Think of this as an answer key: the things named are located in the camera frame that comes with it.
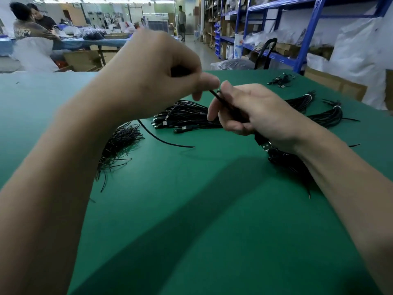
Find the storage rack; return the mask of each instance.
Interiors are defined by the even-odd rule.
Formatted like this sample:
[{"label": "storage rack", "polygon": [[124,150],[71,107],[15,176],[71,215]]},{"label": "storage rack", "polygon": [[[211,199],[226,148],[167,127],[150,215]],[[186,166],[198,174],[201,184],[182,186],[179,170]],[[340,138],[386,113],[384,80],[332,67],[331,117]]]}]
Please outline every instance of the storage rack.
[{"label": "storage rack", "polygon": [[[352,3],[363,3],[369,1],[377,1],[376,10],[374,14],[353,14],[353,15],[325,15],[322,14],[322,9],[326,6],[332,5],[344,5],[344,4],[352,4]],[[277,60],[281,63],[289,65],[293,68],[293,71],[299,73],[302,69],[303,64],[306,63],[307,52],[310,47],[312,36],[314,35],[315,28],[318,24],[319,19],[321,18],[376,18],[385,16],[392,0],[277,0],[272,1],[266,4],[261,5],[250,5],[251,0],[247,1],[247,10],[241,10],[241,0],[238,3],[238,10],[227,12],[226,15],[237,15],[236,17],[236,27],[235,33],[238,33],[238,25],[241,23],[241,18],[245,14],[245,25],[244,25],[244,35],[243,39],[247,36],[247,27],[249,21],[262,21],[262,31],[265,28],[265,24],[267,20],[275,20],[274,30],[277,30],[280,21],[282,12],[284,10],[294,10],[294,9],[304,9],[304,8],[314,8],[311,14],[311,19],[308,23],[308,27],[303,39],[302,46],[299,51],[299,55],[296,59],[287,58],[282,56],[281,54],[271,53],[270,58],[273,60]],[[278,9],[277,16],[275,19],[267,19],[267,13],[269,9]],[[259,13],[263,14],[262,19],[251,19],[250,14]],[[225,40],[233,44],[234,38],[221,36],[220,41]],[[252,45],[243,44],[243,49],[249,49],[253,51],[254,47]]]},{"label": "storage rack", "polygon": [[219,21],[221,19],[222,0],[204,0],[204,33],[206,43],[215,50],[216,55],[220,54],[220,35],[217,34]]}]

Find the hand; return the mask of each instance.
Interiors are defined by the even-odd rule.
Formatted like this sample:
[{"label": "hand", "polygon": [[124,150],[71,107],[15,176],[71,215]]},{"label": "hand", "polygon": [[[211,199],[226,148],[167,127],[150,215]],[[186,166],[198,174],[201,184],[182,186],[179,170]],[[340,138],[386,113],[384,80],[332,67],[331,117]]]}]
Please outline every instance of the hand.
[{"label": "hand", "polygon": [[[171,68],[178,65],[191,74],[172,78]],[[199,100],[203,91],[219,85],[216,76],[202,72],[198,55],[184,44],[165,32],[141,29],[78,98],[94,94],[86,103],[121,123],[151,117],[190,94]]]},{"label": "hand", "polygon": [[244,136],[256,130],[283,151],[293,153],[296,143],[320,127],[263,85],[233,87],[225,81],[221,85],[221,92],[223,98],[241,109],[250,122],[233,120],[228,109],[216,98],[209,106],[208,120],[214,120],[218,115],[225,130]]}]

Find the black shirt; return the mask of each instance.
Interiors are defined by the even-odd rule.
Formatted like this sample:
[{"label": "black shirt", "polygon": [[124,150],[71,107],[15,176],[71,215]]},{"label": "black shirt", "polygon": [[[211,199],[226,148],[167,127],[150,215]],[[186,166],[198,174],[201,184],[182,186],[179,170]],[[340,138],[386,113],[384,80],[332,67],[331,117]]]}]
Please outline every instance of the black shirt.
[{"label": "black shirt", "polygon": [[56,25],[55,21],[46,15],[44,15],[42,19],[36,19],[35,22],[49,31],[51,31],[53,26]]}]

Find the black hair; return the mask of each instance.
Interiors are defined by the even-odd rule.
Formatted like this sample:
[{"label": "black hair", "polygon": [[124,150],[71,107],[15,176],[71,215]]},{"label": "black hair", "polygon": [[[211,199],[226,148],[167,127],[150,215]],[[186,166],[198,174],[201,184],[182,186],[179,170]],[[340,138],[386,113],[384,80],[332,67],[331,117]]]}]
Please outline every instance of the black hair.
[{"label": "black hair", "polygon": [[25,4],[19,2],[12,2],[9,4],[9,7],[11,8],[11,11],[15,15],[15,17],[22,21],[29,20],[32,15],[32,11]]},{"label": "black hair", "polygon": [[36,4],[33,4],[33,3],[27,3],[27,5],[26,5],[27,7],[29,7],[30,9],[35,9],[35,10],[37,10],[38,11],[38,7],[37,7],[37,5]]}]

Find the blue tablecloth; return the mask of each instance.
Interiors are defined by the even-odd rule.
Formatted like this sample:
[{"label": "blue tablecloth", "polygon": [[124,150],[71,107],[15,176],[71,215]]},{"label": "blue tablecloth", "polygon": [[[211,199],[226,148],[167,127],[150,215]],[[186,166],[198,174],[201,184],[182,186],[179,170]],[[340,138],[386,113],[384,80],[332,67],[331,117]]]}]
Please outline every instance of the blue tablecloth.
[{"label": "blue tablecloth", "polygon": [[[123,46],[128,39],[102,39],[102,40],[84,40],[83,38],[78,39],[63,39],[61,42],[55,42],[53,44],[53,49],[81,49],[91,45],[104,45],[104,46]],[[8,56],[12,54],[15,40],[10,40],[9,38],[0,38],[0,56]]]}]

